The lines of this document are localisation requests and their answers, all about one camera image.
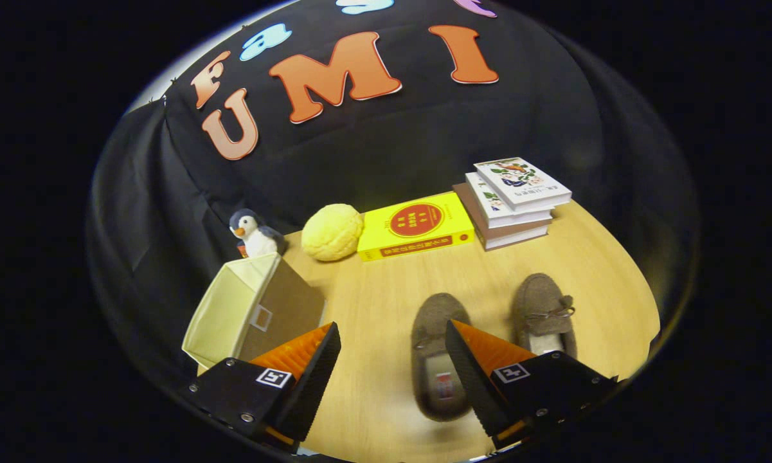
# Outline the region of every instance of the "book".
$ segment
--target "book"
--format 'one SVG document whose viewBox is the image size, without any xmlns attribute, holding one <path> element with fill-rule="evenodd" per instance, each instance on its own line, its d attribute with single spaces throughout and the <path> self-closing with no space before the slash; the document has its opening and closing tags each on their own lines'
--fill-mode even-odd
<svg viewBox="0 0 772 463">
<path fill-rule="evenodd" d="M 465 180 L 471 186 L 471 192 L 476 196 L 477 203 L 480 205 L 480 214 L 486 219 L 489 228 L 551 219 L 553 206 L 534 208 L 530 211 L 516 213 L 506 205 L 506 202 L 503 202 L 494 189 L 483 181 L 476 172 L 465 174 Z"/>
<path fill-rule="evenodd" d="M 379 260 L 473 241 L 469 214 L 449 191 L 365 213 L 357 254 Z"/>
<path fill-rule="evenodd" d="M 474 233 L 483 244 L 483 249 L 485 250 L 497 249 L 520 241 L 542 237 L 542 235 L 548 232 L 548 224 L 551 223 L 551 219 L 490 229 L 486 220 L 480 214 L 480 206 L 477 205 L 477 199 L 474 197 L 474 194 L 471 194 L 471 187 L 468 184 L 461 183 L 453 185 L 452 188 L 460 198 L 460 201 L 462 201 L 466 213 L 469 214 L 469 217 L 474 222 Z"/>
<path fill-rule="evenodd" d="M 474 167 L 516 213 L 571 201 L 571 190 L 521 158 L 480 162 Z"/>
</svg>

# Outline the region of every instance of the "yellow ball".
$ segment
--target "yellow ball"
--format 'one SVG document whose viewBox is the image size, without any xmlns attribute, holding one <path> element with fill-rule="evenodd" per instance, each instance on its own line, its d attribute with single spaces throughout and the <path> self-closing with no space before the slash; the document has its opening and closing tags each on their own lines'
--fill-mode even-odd
<svg viewBox="0 0 772 463">
<path fill-rule="evenodd" d="M 316 260 L 338 260 L 357 250 L 363 219 L 348 204 L 330 204 L 303 227 L 301 246 Z"/>
</svg>

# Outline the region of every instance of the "brown slipper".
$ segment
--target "brown slipper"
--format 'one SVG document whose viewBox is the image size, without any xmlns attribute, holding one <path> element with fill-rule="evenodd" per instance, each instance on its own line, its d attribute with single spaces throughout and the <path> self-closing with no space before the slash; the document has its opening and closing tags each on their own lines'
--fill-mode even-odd
<svg viewBox="0 0 772 463">
<path fill-rule="evenodd" d="M 542 355 L 561 350 L 577 357 L 577 341 L 571 328 L 573 297 L 563 296 L 545 273 L 535 273 L 520 285 L 512 304 L 517 345 Z"/>
<path fill-rule="evenodd" d="M 445 349 L 448 320 L 471 325 L 469 314 L 454 296 L 438 293 L 421 305 L 411 329 L 411 378 L 415 399 L 420 411 L 435 421 L 460 418 L 471 408 Z"/>
</svg>

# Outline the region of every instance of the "purple letter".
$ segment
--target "purple letter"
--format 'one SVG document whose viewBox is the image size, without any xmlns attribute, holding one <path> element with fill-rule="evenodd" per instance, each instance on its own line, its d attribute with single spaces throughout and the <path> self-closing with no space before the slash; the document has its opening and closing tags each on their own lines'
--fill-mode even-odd
<svg viewBox="0 0 772 463">
<path fill-rule="evenodd" d="M 474 14 L 478 15 L 484 15 L 485 17 L 497 17 L 494 12 L 490 12 L 489 10 L 484 10 L 477 6 L 477 3 L 480 3 L 480 0 L 454 0 L 454 2 L 462 8 L 465 8 L 466 10 L 469 10 L 470 12 L 473 12 Z"/>
</svg>

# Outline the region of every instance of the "letter m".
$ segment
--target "letter m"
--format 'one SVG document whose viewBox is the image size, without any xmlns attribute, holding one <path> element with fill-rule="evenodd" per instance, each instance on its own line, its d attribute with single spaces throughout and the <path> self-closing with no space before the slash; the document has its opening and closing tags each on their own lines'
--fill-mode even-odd
<svg viewBox="0 0 772 463">
<path fill-rule="evenodd" d="M 292 105 L 289 120 L 301 123 L 323 112 L 323 105 L 312 100 L 309 90 L 334 106 L 342 105 L 347 75 L 352 82 L 348 94 L 354 100 L 368 100 L 400 90 L 403 84 L 389 76 L 374 45 L 379 37 L 377 32 L 343 37 L 337 41 L 327 66 L 308 56 L 295 55 L 269 69 L 269 75 L 280 77 L 289 94 Z"/>
</svg>

